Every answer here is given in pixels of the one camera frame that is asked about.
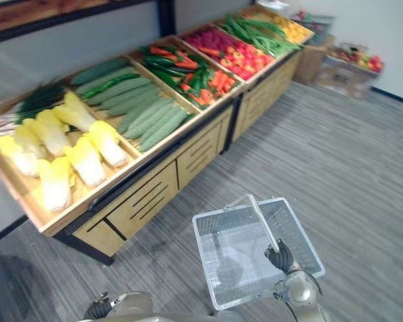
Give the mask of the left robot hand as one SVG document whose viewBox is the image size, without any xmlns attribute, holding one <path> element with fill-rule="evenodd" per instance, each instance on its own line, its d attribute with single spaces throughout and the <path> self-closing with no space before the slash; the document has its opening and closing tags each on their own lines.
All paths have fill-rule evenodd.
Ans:
<svg viewBox="0 0 403 322">
<path fill-rule="evenodd" d="M 123 293 L 114 299 L 108 297 L 108 292 L 102 292 L 88 307 L 83 315 L 81 321 L 92 321 L 96 319 L 102 319 L 108 316 L 108 314 L 118 305 L 122 304 L 128 293 Z"/>
</svg>

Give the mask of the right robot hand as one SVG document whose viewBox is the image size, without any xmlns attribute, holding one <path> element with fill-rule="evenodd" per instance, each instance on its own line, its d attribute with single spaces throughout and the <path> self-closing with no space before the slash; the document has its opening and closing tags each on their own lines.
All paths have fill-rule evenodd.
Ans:
<svg viewBox="0 0 403 322">
<path fill-rule="evenodd" d="M 282 242 L 281 239 L 277 241 L 279 251 L 275 252 L 273 246 L 270 245 L 264 252 L 265 257 L 282 272 L 286 273 L 292 268 L 294 264 L 294 257 L 291 250 Z"/>
</svg>

